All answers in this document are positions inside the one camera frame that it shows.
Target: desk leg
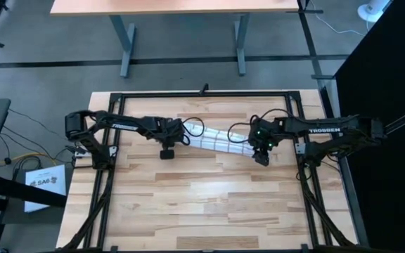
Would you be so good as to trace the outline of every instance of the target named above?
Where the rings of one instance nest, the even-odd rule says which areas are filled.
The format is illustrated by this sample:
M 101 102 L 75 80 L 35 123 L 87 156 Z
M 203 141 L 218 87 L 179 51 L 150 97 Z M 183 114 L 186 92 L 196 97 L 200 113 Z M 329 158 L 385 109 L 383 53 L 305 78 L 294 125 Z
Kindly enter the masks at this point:
M 127 78 L 127 74 L 129 72 L 129 61 L 131 60 L 132 51 L 134 50 L 135 25 L 129 24 L 126 32 L 126 28 L 124 28 L 123 19 L 121 19 L 121 16 L 110 15 L 109 17 L 124 51 L 121 62 L 120 76 Z
M 238 74 L 241 77 L 246 74 L 245 37 L 246 37 L 246 29 L 248 28 L 249 21 L 250 21 L 250 14 L 244 13 L 240 16 L 240 21 L 234 22 L 234 29 L 236 31 Z

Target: wooden table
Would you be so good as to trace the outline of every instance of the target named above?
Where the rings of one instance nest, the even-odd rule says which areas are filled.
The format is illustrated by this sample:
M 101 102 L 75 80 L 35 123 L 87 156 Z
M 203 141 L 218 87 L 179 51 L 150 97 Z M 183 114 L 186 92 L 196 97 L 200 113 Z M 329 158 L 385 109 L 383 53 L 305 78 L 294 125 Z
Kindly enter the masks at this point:
M 245 36 L 251 12 L 297 11 L 297 0 L 55 0 L 51 15 L 109 15 L 124 53 L 121 76 L 127 77 L 135 25 L 126 31 L 121 15 L 158 13 L 242 13 L 234 23 L 240 76 L 246 74 Z
M 300 93 L 306 118 L 324 117 L 318 91 Z M 108 92 L 93 93 L 89 109 L 107 110 L 109 96 Z M 253 114 L 261 115 L 271 108 L 285 108 L 283 98 L 128 98 L 124 114 L 201 117 L 207 127 L 227 130 L 234 122 L 247 122 Z M 266 118 L 276 116 L 284 114 L 273 112 Z M 235 132 L 246 134 L 248 126 L 239 126 Z M 96 134 L 99 141 L 102 135 L 102 131 Z M 328 138 L 311 136 L 318 142 Z M 251 157 L 182 145 L 175 147 L 175 159 L 160 160 L 160 150 L 155 141 L 121 132 L 105 249 L 112 245 L 118 245 L 119 250 L 310 246 L 292 141 L 282 141 L 273 149 L 268 167 Z M 325 162 L 336 167 L 330 160 Z M 88 164 L 91 161 L 77 162 L 77 166 Z M 95 173 L 94 169 L 75 169 L 57 247 L 66 244 L 87 217 Z M 339 172 L 322 164 L 318 175 L 328 215 L 356 242 Z M 319 217 L 315 215 L 315 219 L 323 243 Z M 92 245 L 96 245 L 98 225 L 97 220 Z

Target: light wood surface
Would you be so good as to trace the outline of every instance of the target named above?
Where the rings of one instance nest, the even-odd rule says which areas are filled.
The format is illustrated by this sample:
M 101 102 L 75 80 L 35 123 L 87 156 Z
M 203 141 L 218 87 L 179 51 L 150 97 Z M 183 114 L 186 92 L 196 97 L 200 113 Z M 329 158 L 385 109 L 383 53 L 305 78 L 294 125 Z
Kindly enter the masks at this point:
M 109 95 L 93 93 L 89 109 L 107 110 Z M 301 96 L 306 118 L 324 117 L 317 90 L 301 90 Z M 201 117 L 207 127 L 227 130 L 235 122 L 247 122 L 253 114 L 262 115 L 272 108 L 285 108 L 283 98 L 128 98 L 124 114 Z M 266 118 L 277 116 L 284 114 L 273 112 Z M 239 126 L 235 132 L 246 134 L 248 127 Z M 100 141 L 102 134 L 96 134 Z M 311 136 L 314 141 L 328 138 Z M 160 149 L 155 141 L 121 132 L 106 250 L 112 245 L 120 250 L 171 250 L 298 249 L 303 243 L 311 244 L 291 141 L 274 148 L 269 167 L 250 157 L 182 145 L 175 147 L 175 159 L 160 160 Z M 88 164 L 89 160 L 77 163 Z M 75 170 L 58 247 L 71 239 L 87 217 L 95 173 L 93 169 Z M 339 173 L 325 164 L 318 173 L 327 213 L 356 242 Z M 319 217 L 315 219 L 323 242 Z M 99 220 L 92 245 L 96 245 L 98 227 Z
M 296 11 L 296 0 L 55 0 L 51 15 Z

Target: yellow cable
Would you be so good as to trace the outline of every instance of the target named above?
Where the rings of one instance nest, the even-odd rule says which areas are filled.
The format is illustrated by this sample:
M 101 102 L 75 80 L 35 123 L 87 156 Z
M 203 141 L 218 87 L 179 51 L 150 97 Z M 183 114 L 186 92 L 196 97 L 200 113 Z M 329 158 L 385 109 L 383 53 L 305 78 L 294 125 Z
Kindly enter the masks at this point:
M 24 154 L 24 155 L 19 155 L 19 156 L 17 156 L 17 157 L 11 158 L 11 159 L 12 159 L 12 161 L 15 161 L 15 160 L 18 160 L 18 159 L 20 159 L 20 158 L 27 157 L 27 156 L 30 156 L 30 155 L 40 155 L 40 156 L 47 157 L 47 158 L 49 158 L 49 159 L 51 160 L 51 162 L 52 162 L 54 165 L 57 165 L 57 164 L 56 164 L 56 161 L 54 161 L 54 159 L 52 159 L 51 157 L 49 157 L 49 155 L 44 154 L 44 153 L 28 153 L 28 154 Z

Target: grey floor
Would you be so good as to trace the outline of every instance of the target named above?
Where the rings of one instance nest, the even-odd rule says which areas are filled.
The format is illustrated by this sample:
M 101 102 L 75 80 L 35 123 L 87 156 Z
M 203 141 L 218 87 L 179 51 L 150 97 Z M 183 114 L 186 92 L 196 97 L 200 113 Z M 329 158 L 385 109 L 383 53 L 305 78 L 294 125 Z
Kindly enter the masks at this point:
M 367 0 L 316 0 L 320 16 L 338 30 L 366 33 L 357 7 Z M 9 1 L 0 17 L 0 63 L 71 60 L 119 60 L 122 49 L 105 16 L 51 17 L 52 0 Z M 187 58 L 234 56 L 230 13 L 191 15 L 133 15 L 138 31 L 134 58 Z M 318 54 L 350 54 L 362 36 L 336 34 L 315 15 L 307 15 Z M 297 14 L 253 14 L 245 43 L 248 56 L 307 55 Z M 335 74 L 343 60 L 322 60 L 323 74 Z M 0 98 L 10 98 L 11 108 L 63 133 L 63 118 L 87 107 L 93 91 L 189 90 L 204 83 L 211 89 L 317 89 L 311 61 L 248 62 L 247 75 L 239 77 L 236 63 L 132 65 L 128 79 L 118 76 L 117 65 L 92 67 L 0 68 Z M 6 126 L 42 144 L 56 154 L 66 142 L 38 124 L 9 114 Z M 8 140 L 11 156 L 26 153 Z M 0 143 L 0 160 L 7 156 Z M 11 168 L 0 168 L 9 177 Z M 11 224 L 1 247 L 12 253 L 53 250 L 60 228 L 53 224 Z

